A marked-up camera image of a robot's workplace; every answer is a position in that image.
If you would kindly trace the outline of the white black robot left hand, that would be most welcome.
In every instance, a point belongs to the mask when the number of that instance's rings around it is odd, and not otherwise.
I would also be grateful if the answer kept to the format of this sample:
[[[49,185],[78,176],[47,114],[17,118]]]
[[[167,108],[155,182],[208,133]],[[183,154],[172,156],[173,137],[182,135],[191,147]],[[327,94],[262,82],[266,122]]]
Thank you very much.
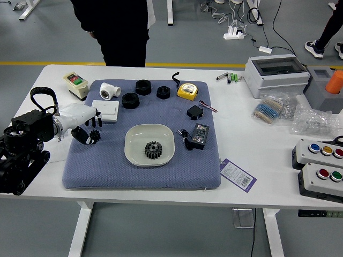
[[[83,145],[92,145],[100,140],[100,132],[91,130],[88,134],[80,126],[89,125],[92,121],[92,127],[96,127],[95,118],[98,119],[99,126],[102,127],[101,112],[96,107],[71,103],[64,109],[59,111],[59,114],[53,116],[54,136],[61,137],[68,129],[71,129],[72,136]]]

